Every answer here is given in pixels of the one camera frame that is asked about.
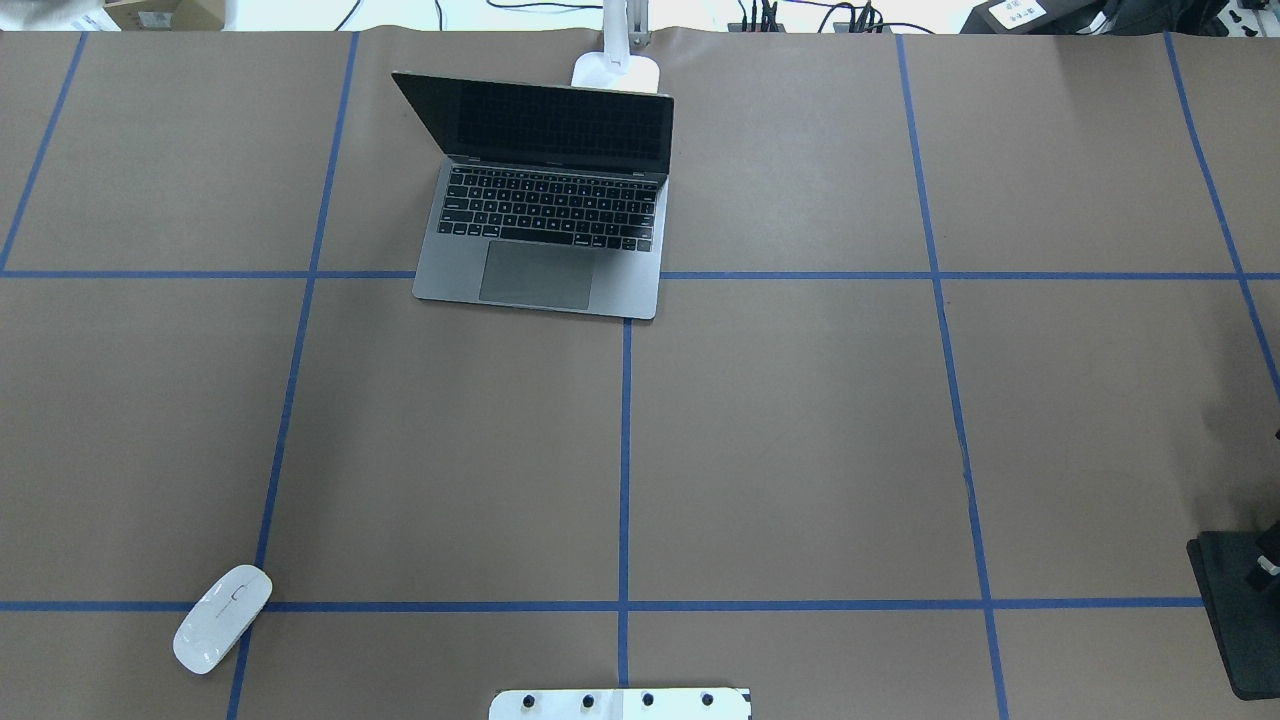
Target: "wireless mouse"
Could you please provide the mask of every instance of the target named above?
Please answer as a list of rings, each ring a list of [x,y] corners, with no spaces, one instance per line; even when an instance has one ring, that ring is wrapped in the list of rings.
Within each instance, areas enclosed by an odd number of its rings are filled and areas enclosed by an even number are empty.
[[[197,675],[209,673],[236,644],[271,597],[271,578],[238,565],[219,578],[173,635],[173,653]]]

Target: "white metal plate with black holes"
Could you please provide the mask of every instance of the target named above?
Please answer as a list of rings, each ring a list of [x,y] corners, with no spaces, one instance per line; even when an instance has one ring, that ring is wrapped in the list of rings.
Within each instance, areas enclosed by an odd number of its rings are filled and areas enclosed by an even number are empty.
[[[489,720],[750,720],[751,691],[735,688],[612,688],[506,691]]]

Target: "touchpad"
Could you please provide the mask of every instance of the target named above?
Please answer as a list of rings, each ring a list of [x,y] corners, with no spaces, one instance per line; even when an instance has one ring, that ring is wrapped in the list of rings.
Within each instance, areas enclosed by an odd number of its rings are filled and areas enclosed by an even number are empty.
[[[586,310],[591,301],[590,251],[493,241],[480,281],[480,300]]]

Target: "open laptop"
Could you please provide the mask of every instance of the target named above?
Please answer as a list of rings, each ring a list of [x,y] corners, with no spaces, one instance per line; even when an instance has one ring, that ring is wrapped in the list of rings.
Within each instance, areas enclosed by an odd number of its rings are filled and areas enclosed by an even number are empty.
[[[654,316],[669,96],[392,77],[447,155],[416,297]]]

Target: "black keyboard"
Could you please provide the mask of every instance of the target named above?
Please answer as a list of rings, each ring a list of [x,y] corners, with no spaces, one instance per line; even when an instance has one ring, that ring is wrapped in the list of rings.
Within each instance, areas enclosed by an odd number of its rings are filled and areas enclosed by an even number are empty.
[[[652,182],[454,165],[436,232],[649,252],[657,201]]]

